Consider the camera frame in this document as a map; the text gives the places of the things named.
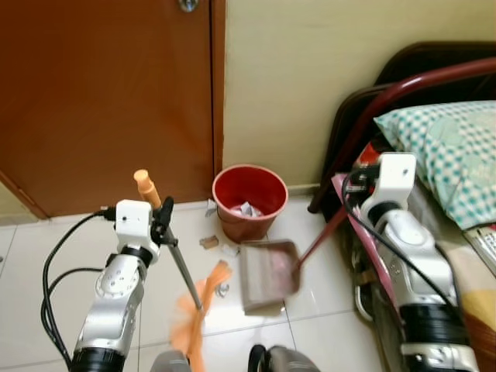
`door frame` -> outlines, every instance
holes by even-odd
[[[210,75],[212,100],[212,167],[213,176],[222,170],[224,147],[224,73],[226,58],[226,2],[206,0],[210,7]],[[22,190],[7,174],[0,170],[0,181],[38,219],[48,219],[48,214]]]
[[[210,60],[212,62],[212,145],[214,177],[222,170],[222,154],[224,150],[226,2],[227,0],[210,0]]]

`orange broom bristles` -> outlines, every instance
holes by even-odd
[[[172,347],[180,350],[188,357],[193,372],[205,372],[202,358],[202,323],[212,304],[215,287],[227,281],[232,270],[221,260],[206,280],[196,284],[198,296],[203,304],[203,311],[197,310],[190,294],[185,294],[177,301],[177,308],[185,315],[185,319],[173,327],[170,333]]]

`red trash can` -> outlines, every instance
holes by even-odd
[[[236,243],[263,239],[288,203],[288,188],[273,171],[256,165],[226,168],[215,177],[212,193],[222,229]],[[239,208],[249,202],[260,215],[241,215]]]

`silver robot arm segment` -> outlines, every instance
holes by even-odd
[[[111,257],[96,281],[95,300],[78,337],[71,371],[122,370],[147,268],[157,262],[160,253],[150,235],[151,223],[150,204],[132,200],[117,204],[119,254]]]
[[[384,153],[374,193],[360,212],[369,226],[402,252],[457,306],[451,267],[436,249],[431,233],[407,210],[407,198],[415,182],[415,156]],[[401,353],[411,371],[478,372],[463,322],[447,311],[447,305],[430,285],[397,254],[380,245],[383,260],[403,322]]]

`dustpan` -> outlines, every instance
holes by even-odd
[[[246,242],[239,254],[245,312],[281,303],[300,288],[298,251],[292,241]]]

